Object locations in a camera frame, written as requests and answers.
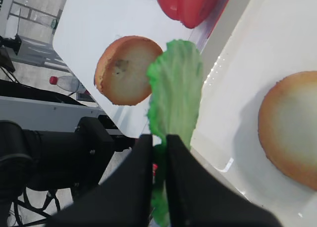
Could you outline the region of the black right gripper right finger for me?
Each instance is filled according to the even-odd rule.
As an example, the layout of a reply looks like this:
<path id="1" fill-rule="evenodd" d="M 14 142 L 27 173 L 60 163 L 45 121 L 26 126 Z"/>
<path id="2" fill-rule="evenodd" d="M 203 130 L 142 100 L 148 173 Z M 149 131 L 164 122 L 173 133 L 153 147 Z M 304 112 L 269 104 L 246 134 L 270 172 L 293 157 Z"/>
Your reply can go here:
<path id="1" fill-rule="evenodd" d="M 269 211 L 234 193 L 192 156 L 177 135 L 166 138 L 166 191 L 173 227 L 279 227 Z"/>

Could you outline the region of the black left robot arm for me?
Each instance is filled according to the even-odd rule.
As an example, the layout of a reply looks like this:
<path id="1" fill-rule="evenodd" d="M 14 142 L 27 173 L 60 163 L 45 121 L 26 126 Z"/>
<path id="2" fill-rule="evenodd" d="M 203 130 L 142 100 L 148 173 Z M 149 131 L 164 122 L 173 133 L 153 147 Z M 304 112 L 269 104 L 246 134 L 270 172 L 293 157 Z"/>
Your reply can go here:
<path id="1" fill-rule="evenodd" d="M 141 135 L 121 165 L 100 179 L 120 149 L 97 118 L 80 119 L 69 132 L 32 131 L 0 123 L 0 224 L 11 207 L 28 208 L 18 197 L 26 188 L 71 190 L 73 203 L 54 215 L 31 207 L 47 227 L 146 227 L 153 182 L 152 136 Z"/>

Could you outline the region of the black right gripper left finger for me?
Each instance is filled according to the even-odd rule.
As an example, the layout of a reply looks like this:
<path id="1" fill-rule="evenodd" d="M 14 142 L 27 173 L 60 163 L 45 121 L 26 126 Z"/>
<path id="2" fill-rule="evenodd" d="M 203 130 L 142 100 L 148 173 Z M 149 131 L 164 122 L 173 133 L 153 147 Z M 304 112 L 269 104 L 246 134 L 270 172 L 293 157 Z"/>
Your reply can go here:
<path id="1" fill-rule="evenodd" d="M 146 227 L 153 183 L 152 136 L 98 187 L 48 219 L 48 227 Z"/>

